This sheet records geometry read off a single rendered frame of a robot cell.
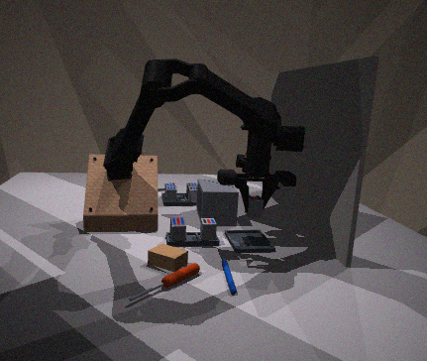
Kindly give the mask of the blue cylinder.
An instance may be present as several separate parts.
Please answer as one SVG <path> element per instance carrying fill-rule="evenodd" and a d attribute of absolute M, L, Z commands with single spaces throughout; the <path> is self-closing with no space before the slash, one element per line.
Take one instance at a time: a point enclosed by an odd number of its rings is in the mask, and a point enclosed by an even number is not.
<path fill-rule="evenodd" d="M 224 268 L 224 272 L 225 272 L 225 275 L 226 275 L 226 279 L 227 279 L 227 282 L 228 282 L 230 293 L 232 295 L 234 295 L 237 292 L 237 290 L 236 290 L 236 287 L 235 287 L 235 284 L 234 284 L 234 281 L 233 281 L 233 278 L 232 278 L 232 275 L 231 275 L 231 272 L 230 272 L 230 268 L 229 268 L 229 265 L 228 265 L 228 262 L 227 262 L 226 259 L 222 260 L 222 265 L 223 265 L 223 268 Z"/>

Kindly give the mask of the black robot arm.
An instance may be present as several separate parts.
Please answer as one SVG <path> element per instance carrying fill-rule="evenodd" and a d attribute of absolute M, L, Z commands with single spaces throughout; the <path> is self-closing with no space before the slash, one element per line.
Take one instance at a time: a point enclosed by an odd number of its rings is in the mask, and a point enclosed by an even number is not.
<path fill-rule="evenodd" d="M 173 73 L 189 79 L 171 87 Z M 281 117 L 274 103 L 247 95 L 203 63 L 178 59 L 149 60 L 145 65 L 140 96 L 126 127 L 108 141 L 103 164 L 108 181 L 132 178 L 133 163 L 142 153 L 142 134 L 155 109 L 190 94 L 201 94 L 241 118 L 244 122 L 241 129 L 249 130 L 247 149 L 270 151 L 273 143 L 277 151 L 302 152 L 305 128 L 281 126 Z"/>

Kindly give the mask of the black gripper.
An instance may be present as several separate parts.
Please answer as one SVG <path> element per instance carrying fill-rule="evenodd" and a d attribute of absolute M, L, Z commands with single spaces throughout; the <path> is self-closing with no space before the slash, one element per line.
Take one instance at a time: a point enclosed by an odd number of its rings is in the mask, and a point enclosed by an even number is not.
<path fill-rule="evenodd" d="M 278 183 L 283 186 L 296 186 L 296 176 L 289 171 L 275 171 L 270 175 L 269 160 L 270 151 L 254 151 L 247 149 L 246 171 L 244 174 L 237 174 L 234 170 L 219 170 L 217 181 L 221 185 L 234 185 L 240 190 L 245 210 L 249 208 L 249 187 L 247 181 L 262 181 L 262 199 L 264 208 L 273 193 L 279 189 Z"/>

